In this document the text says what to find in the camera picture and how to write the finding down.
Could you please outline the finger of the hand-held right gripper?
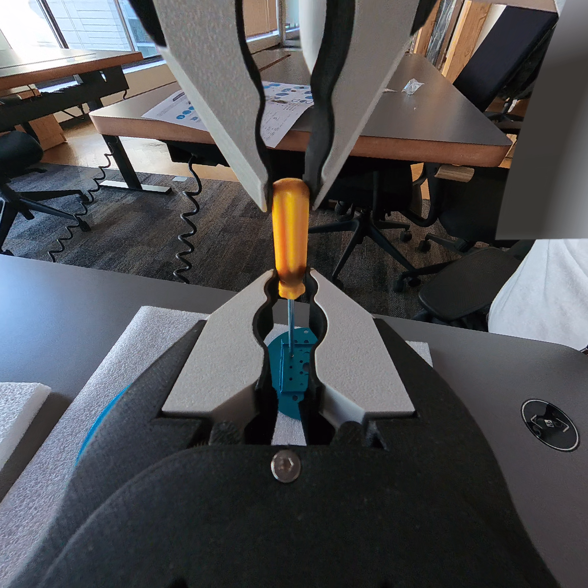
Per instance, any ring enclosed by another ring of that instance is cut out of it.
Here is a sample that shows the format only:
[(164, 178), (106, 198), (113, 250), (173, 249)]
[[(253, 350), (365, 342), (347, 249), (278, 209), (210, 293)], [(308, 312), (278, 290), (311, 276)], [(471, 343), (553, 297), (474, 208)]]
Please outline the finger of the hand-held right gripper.
[(327, 195), (425, 22), (424, 1), (300, 1), (300, 41), (314, 101), (304, 181)]
[(265, 96), (246, 44), (242, 1), (154, 1), (162, 53), (247, 193), (267, 212), (268, 150), (260, 126)]

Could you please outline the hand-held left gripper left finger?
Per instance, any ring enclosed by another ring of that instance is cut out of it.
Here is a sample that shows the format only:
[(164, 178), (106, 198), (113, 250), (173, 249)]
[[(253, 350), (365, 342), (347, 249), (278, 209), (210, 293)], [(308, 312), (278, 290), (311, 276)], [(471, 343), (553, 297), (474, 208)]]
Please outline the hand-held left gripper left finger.
[(210, 315), (162, 407), (166, 415), (233, 422), (244, 430), (260, 412), (255, 388), (273, 329), (275, 282), (268, 270)]

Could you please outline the orange handled screwdriver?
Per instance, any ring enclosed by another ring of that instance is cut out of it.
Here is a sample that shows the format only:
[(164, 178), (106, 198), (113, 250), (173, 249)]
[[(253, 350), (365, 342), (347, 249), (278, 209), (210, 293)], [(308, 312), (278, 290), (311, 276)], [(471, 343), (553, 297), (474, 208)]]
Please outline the orange handled screwdriver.
[(305, 293), (309, 188), (298, 178), (273, 184), (272, 224), (279, 295), (288, 300), (289, 354), (293, 357), (294, 300)]

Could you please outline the wooden-edged grey desk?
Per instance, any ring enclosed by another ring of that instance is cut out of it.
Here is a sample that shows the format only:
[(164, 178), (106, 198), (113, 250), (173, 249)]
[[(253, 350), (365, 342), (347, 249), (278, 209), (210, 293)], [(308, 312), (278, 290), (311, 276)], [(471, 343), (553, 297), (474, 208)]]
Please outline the wooden-edged grey desk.
[[(424, 85), (402, 92), (415, 78)], [(408, 54), (389, 81), (351, 156), (467, 166), (499, 166), (511, 140), (466, 99), (425, 57)], [(207, 130), (142, 115), (179, 90), (174, 82), (91, 113), (101, 135), (214, 144)]]

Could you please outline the wooden-topped desk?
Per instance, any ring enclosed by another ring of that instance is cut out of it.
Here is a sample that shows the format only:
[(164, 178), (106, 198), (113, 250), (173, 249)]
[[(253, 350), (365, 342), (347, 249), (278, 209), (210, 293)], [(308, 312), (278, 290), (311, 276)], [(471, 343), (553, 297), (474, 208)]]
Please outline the wooden-topped desk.
[(80, 83), (62, 91), (1, 105), (1, 132), (21, 123), (88, 104), (101, 107), (101, 98), (128, 89), (122, 65), (140, 61), (139, 52), (116, 52), (56, 48), (1, 51), (1, 95), (21, 86), (53, 82), (78, 76)]

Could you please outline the round black desk grommet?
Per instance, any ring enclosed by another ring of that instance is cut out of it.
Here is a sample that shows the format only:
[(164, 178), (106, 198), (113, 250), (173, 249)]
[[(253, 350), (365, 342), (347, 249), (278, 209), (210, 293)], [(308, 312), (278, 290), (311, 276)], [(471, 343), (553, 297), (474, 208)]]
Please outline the round black desk grommet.
[(521, 406), (521, 416), (528, 430), (543, 444), (561, 452), (574, 451), (579, 433), (563, 411), (552, 403), (529, 399)]

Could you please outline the window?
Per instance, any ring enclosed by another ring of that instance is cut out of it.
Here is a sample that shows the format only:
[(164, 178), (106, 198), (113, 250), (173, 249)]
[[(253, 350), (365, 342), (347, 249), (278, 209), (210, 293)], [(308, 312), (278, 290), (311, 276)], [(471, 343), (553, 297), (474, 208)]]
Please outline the window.
[(1, 1), (1, 32), (13, 49), (158, 49), (129, 1)]

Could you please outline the printed instruction sheet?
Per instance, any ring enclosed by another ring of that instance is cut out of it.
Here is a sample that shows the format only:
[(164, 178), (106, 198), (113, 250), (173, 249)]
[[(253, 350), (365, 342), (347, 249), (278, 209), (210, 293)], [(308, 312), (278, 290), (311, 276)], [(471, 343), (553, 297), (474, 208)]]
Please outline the printed instruction sheet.
[[(261, 121), (261, 137), (266, 146), (275, 148), (305, 110), (313, 106), (312, 91), (309, 85), (272, 81), (263, 81), (262, 86), (266, 105)], [(207, 130), (182, 90), (174, 92), (142, 117)]]

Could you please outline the glass door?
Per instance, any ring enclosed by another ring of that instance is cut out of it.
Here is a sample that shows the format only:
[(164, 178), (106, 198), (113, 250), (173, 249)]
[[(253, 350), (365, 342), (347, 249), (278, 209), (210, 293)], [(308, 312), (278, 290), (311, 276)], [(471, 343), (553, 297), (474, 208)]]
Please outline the glass door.
[(301, 48), (299, 1), (276, 1), (279, 46)]

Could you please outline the white foam pad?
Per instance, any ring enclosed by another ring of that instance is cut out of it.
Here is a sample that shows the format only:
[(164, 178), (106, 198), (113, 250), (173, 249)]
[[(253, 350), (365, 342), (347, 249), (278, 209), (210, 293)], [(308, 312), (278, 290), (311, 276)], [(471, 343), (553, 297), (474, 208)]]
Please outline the white foam pad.
[(35, 550), (61, 503), (92, 424), (198, 320), (208, 315), (142, 306), (1, 502), (1, 587)]

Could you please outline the black mesh office chair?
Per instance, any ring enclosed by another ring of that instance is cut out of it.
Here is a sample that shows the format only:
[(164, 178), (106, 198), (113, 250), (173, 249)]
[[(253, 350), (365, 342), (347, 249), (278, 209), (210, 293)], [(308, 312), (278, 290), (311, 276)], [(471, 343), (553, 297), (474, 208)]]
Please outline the black mesh office chair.
[(487, 332), (490, 305), (524, 256), (485, 247), (451, 262), (420, 290), (413, 320)]

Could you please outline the black high-back office chair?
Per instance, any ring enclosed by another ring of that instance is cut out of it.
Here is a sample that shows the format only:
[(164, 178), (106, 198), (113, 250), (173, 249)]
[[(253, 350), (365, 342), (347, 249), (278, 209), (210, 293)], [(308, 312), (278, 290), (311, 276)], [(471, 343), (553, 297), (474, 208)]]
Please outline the black high-back office chair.
[(487, 117), (505, 133), (520, 132), (523, 118), (506, 112), (532, 93), (558, 18), (557, 12), (506, 7), (453, 82), (481, 112), (502, 99), (503, 109)]

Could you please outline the brown cardboard box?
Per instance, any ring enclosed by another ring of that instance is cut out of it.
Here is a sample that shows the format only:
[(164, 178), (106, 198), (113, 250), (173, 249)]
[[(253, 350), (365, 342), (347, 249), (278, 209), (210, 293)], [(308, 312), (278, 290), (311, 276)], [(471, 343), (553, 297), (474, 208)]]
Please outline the brown cardboard box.
[(35, 119), (30, 121), (29, 124), (36, 133), (39, 143), (44, 151), (67, 142), (63, 129), (56, 120), (54, 114)]

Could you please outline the person's white shirt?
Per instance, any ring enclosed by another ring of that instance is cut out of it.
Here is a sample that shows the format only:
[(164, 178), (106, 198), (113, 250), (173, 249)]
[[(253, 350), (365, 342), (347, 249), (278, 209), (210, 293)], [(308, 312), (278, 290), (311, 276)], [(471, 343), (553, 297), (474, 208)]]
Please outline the person's white shirt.
[(493, 334), (587, 347), (587, 239), (538, 239), (494, 299)]

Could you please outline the white foam block with cutout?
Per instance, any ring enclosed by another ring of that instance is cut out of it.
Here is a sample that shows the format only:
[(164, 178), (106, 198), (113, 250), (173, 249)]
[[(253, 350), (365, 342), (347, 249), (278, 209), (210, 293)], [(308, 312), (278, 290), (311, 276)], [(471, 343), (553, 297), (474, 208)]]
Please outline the white foam block with cutout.
[(51, 388), (41, 383), (1, 382), (1, 469), (49, 393)]

